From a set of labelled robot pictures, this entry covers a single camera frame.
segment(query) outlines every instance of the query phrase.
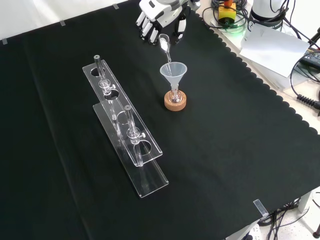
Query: clear acrylic rack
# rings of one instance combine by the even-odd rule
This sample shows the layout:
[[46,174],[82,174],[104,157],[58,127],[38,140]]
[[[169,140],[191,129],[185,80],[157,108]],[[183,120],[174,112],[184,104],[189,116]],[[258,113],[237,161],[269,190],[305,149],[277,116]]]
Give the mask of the clear acrylic rack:
[[93,106],[138,195],[143,198],[169,184],[155,161],[163,152],[118,80],[99,55],[83,67],[100,103]]

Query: scalloped edge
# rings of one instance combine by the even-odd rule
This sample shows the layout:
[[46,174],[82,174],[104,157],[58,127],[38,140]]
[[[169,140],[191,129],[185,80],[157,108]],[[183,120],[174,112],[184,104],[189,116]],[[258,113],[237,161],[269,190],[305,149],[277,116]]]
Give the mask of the scalloped edge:
[[[202,18],[202,16],[200,16],[199,13],[195,13],[195,15],[201,20],[201,22],[204,22],[204,19]],[[273,89],[270,89],[270,86],[266,83],[264,83],[264,81],[259,78],[257,76],[257,74],[255,74],[254,72],[252,72],[252,69],[249,67],[248,63],[246,63],[241,57],[237,56],[237,54],[233,51],[231,51],[231,48],[227,46],[227,43],[217,34],[215,33],[214,29],[211,28],[211,27],[208,27],[207,25],[204,24],[204,26],[213,33],[213,35],[215,35],[215,37],[217,37],[219,39],[220,42],[222,42],[222,44],[224,45],[224,47],[231,53],[231,55],[233,57],[235,57],[237,59],[237,61],[240,63],[240,64],[243,64],[243,66],[248,70],[250,71],[250,74],[252,76],[254,76],[260,84],[262,84],[262,87],[263,88],[267,88],[270,92],[272,92],[274,95],[276,95],[276,97],[278,98],[279,102],[281,102],[281,104],[285,104],[286,107],[288,108],[289,112],[291,114],[293,114],[293,116],[295,116],[295,118],[299,118],[301,120],[301,122],[308,128],[311,130],[312,133],[314,133],[315,135],[317,135],[318,137],[320,136],[320,133],[314,128],[314,127],[311,127],[309,122],[307,122],[306,120],[304,120],[303,116],[301,116],[300,114],[297,113],[297,111],[292,107],[290,106],[290,103],[288,103],[287,101],[284,101],[283,97],[278,95],[277,92]]]

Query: black tablecloth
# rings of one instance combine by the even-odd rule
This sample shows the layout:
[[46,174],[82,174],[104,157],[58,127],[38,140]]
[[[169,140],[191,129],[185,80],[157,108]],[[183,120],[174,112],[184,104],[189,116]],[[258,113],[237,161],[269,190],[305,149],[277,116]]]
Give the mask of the black tablecloth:
[[[164,107],[166,56],[139,39],[136,2],[0,46],[1,239],[221,240],[320,185],[320,138],[191,12],[173,61],[183,111]],[[105,59],[161,147],[169,180],[140,199],[82,67]]]

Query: funnel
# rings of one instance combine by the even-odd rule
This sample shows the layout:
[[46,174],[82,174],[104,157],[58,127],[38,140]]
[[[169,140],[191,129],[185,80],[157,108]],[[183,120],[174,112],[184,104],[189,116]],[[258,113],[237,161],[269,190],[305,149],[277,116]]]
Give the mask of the funnel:
[[169,101],[179,103],[182,101],[182,94],[178,90],[178,85],[184,74],[187,72],[187,66],[182,62],[168,62],[160,68],[160,73],[171,84]]

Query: wooden base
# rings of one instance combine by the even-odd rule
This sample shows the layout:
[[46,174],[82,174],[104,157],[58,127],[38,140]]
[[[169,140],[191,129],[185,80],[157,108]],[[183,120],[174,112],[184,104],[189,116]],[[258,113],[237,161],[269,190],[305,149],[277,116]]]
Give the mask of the wooden base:
[[169,109],[170,111],[174,111],[174,112],[181,111],[182,109],[184,109],[186,104],[187,104],[187,96],[186,96],[186,94],[183,91],[179,90],[179,92],[182,95],[182,101],[181,102],[177,102],[177,103],[173,103],[173,102],[169,101],[169,93],[170,92],[171,91],[168,91],[164,95],[164,105],[165,105],[165,107],[167,109]]

